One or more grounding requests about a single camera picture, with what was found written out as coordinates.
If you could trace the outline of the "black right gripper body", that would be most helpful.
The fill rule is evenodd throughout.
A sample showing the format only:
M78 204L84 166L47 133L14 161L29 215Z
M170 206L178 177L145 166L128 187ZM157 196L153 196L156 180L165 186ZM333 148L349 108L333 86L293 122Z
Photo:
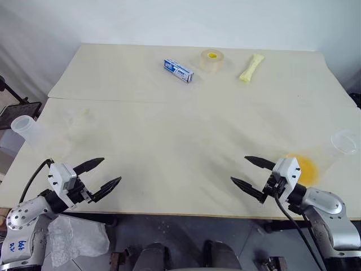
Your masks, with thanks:
M280 201L280 197L286 186L288 186L287 179L278 173L272 172L262 190L263 196L261 203L264 203L268 196Z

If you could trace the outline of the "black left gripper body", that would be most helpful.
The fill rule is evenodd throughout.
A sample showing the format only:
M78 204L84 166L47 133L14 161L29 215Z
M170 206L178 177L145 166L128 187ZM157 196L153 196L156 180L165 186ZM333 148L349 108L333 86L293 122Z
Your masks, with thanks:
M81 203L83 201L86 201L88 203L94 201L93 194L88 191L85 184L81 181L79 177L76 178L74 187L68 190L67 197L71 200L73 204Z

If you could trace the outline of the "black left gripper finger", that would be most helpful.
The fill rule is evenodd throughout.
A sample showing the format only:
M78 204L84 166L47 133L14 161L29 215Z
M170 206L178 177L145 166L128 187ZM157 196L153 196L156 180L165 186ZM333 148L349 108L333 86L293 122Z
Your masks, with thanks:
M76 166L75 168L73 168L73 170L76 173L76 176L80 176L85 172L91 171L104 160L105 158L94 158Z
M109 193L115 189L115 187L120 183L122 180L122 177L117 177L111 181L108 181L105 183L99 191L97 191L95 194L91 194L90 196L90 202L98 202L101 199L103 199L105 196L107 196Z

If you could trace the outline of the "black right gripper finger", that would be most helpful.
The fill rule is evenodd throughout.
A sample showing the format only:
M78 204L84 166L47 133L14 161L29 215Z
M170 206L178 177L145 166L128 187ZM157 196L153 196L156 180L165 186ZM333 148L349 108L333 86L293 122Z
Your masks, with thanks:
M230 177L230 179L238 188L240 188L243 192L247 193L248 195L256 198L261 204L265 202L267 195L255 189L251 184L235 177Z
M244 157L247 161L251 162L252 164L260 167L260 168L265 168L268 169L270 171L273 170L275 163L271 162L269 160L266 160L264 158L259 158L256 156L245 156Z

